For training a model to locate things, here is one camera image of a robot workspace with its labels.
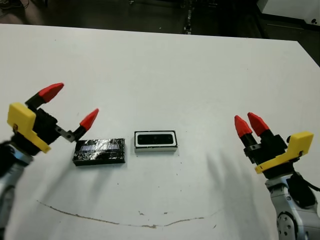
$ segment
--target black rectangular block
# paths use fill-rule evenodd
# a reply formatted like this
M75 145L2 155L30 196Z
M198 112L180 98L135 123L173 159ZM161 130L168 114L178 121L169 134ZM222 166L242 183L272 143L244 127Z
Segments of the black rectangular block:
M125 139L80 140L76 143L73 163L76 166L125 163Z

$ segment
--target black cable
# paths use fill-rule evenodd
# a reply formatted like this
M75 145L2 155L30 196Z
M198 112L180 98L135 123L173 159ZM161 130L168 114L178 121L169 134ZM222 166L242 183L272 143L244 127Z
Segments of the black cable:
M29 0L28 0L28 3L26 4L26 5L24 5L23 7L24 7L24 9L27 9L27 7L29 7Z
M301 175L299 175L296 171L293 172L294 175L298 176L302 181L304 181L305 184L307 184L307 186L317 192L320 192L320 187L317 187L313 184L311 184L310 182L308 182L307 180L305 180Z

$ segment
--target reflective black object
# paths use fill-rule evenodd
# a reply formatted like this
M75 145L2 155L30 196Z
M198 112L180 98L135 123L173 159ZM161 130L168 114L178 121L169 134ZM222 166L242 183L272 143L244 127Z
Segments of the reflective black object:
M80 140L72 161L76 166L125 163L125 139Z
M138 144L155 145L155 144L173 144L174 138L171 134L140 134Z

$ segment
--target white tabletop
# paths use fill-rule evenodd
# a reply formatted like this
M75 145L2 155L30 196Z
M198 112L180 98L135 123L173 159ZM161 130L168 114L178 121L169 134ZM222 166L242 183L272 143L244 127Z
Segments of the white tabletop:
M234 127L247 112L284 139L315 133L295 167L320 184L320 68L297 42L27 25L0 35L3 140L10 103L63 82L43 108L74 130L98 107L83 139L125 138L127 160L76 167L59 138L17 185L8 240L278 239L266 179ZM136 155L145 130L175 130L178 151Z

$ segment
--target brown stain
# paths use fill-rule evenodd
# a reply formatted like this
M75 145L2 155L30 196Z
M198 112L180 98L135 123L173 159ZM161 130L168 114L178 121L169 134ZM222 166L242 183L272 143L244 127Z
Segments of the brown stain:
M40 201L37 200L38 203L42 204L43 206L46 206L52 210L55 210L59 213L62 213L62 214L66 214L66 215L69 215L69 216L73 216L73 217L78 217L78 218L81 218L81 219L89 219L89 220L94 220L94 221L98 221L98 222L102 222L102 223L107 223L107 224L114 224L114 225L119 225L120 223L118 222L113 222L113 221L106 221L106 220L102 220L102 219L97 219L97 218L92 218L92 217L88 217L88 216L81 216L79 214L73 214L73 213L70 213L70 212L66 212L66 211L61 211L59 209L56 209L54 208L53 206L49 206L47 204L44 204Z
M215 211L213 214L207 216L207 217L194 217L194 218L188 218L188 219L182 219L182 220L178 220L178 221L174 221L172 223L169 223L169 224L166 224L166 225L134 225L134 224L121 224L119 222L113 222L113 221L107 221L107 220L102 220L102 219L97 219L97 218L93 218L93 217L88 217L88 216L81 216L79 214L73 214L73 213L70 213L70 212L66 212L66 211L62 211L62 210L59 210L57 208L54 208L53 206L49 206L43 202L40 202L37 200L37 202L47 208L50 208L54 211L57 211L61 214L65 214L65 215L69 215L69 216L73 216L73 217L77 217L77 218L81 218L81 219L88 219L88 220L93 220L93 221L97 221L97 222L101 222L101 223L106 223L106 224L113 224L113 225L119 225L119 226L127 226L127 227L136 227L136 228L149 228L149 229L156 229L157 227L169 227L171 225L174 225L174 224L178 224L178 223L183 223L183 222L188 222L188 221L192 221L192 220L201 220L201 219L205 219L205 218L210 218L214 215L216 215L218 212L220 212L222 210L219 209L217 211Z
M164 225L164 227L168 227L168 226L171 226L171 225L173 225L173 224L182 223L182 222L187 222L187 221L196 220L196 219L205 219L205 218L202 216L202 217L194 217L194 218L189 218L189 219L183 219L183 220L174 221L174 222L172 222L172 223L169 223L169 224L167 224L167 225Z
M142 228L150 228L150 229L156 229L158 225L141 225Z

